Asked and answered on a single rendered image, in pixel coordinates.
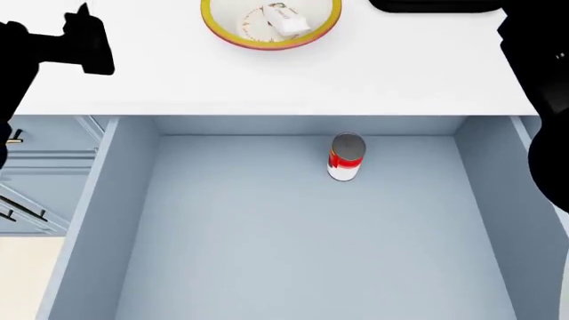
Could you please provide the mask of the black flat appliance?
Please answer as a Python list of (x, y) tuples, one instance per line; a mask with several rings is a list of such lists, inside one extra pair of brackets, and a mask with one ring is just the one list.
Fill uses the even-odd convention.
[(368, 0), (393, 13), (480, 13), (499, 10), (504, 0)]

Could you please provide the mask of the blue-grey cabinet front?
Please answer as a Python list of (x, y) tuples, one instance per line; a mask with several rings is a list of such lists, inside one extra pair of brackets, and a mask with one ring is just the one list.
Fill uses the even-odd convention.
[(39, 214), (0, 201), (0, 236), (65, 236), (84, 191), (110, 116), (14, 116), (22, 143), (7, 144), (0, 195)]

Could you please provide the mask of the blue-grey open drawer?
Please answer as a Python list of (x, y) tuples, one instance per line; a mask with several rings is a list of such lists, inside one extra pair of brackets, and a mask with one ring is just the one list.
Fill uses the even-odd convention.
[(448, 137), (268, 119), (113, 120), (37, 320), (557, 320), (535, 303), (530, 227), (555, 220), (515, 116)]

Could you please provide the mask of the yellow rimmed white bowl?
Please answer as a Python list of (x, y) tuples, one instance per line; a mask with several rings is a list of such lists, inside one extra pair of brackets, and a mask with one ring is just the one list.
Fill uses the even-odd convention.
[[(311, 31), (281, 36), (264, 18), (262, 5), (282, 2), (303, 15)], [(204, 24), (220, 39), (252, 50), (279, 51), (315, 42), (341, 16), (342, 0), (201, 0)]]

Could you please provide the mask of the red and white can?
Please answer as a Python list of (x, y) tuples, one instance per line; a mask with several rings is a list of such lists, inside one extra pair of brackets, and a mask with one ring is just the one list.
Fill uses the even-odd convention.
[(328, 155), (327, 172), (334, 180), (353, 180), (364, 160), (366, 145), (353, 132), (342, 132), (333, 138)]

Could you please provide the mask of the white wrapped snack bar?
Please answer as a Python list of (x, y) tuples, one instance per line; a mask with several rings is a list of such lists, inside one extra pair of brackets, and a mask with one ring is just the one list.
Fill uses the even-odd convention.
[(296, 36), (312, 29), (303, 15), (282, 2), (265, 3), (261, 9), (266, 21), (281, 36)]

